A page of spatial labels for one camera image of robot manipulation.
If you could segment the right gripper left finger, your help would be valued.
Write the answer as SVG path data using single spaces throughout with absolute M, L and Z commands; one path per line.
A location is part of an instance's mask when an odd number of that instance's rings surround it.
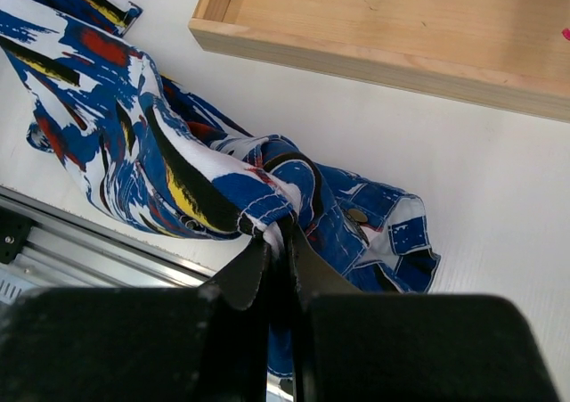
M 263 401 L 268 268 L 254 240 L 194 288 L 50 288 L 1 318 L 4 401 Z

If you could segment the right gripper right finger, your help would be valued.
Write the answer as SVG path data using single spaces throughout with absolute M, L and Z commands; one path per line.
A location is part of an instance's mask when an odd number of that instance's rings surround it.
M 490 295 L 371 294 L 288 234 L 297 401 L 555 401 L 524 316 Z

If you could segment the blue patterned trousers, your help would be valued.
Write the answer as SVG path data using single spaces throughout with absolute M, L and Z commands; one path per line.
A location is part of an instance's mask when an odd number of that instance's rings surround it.
M 1 46 L 35 102 L 28 142 L 94 207 L 156 234 L 259 238 L 279 263 L 295 223 L 359 290 L 428 290 L 438 257 L 419 197 L 249 134 L 123 40 L 140 14 L 127 0 L 1 0 Z

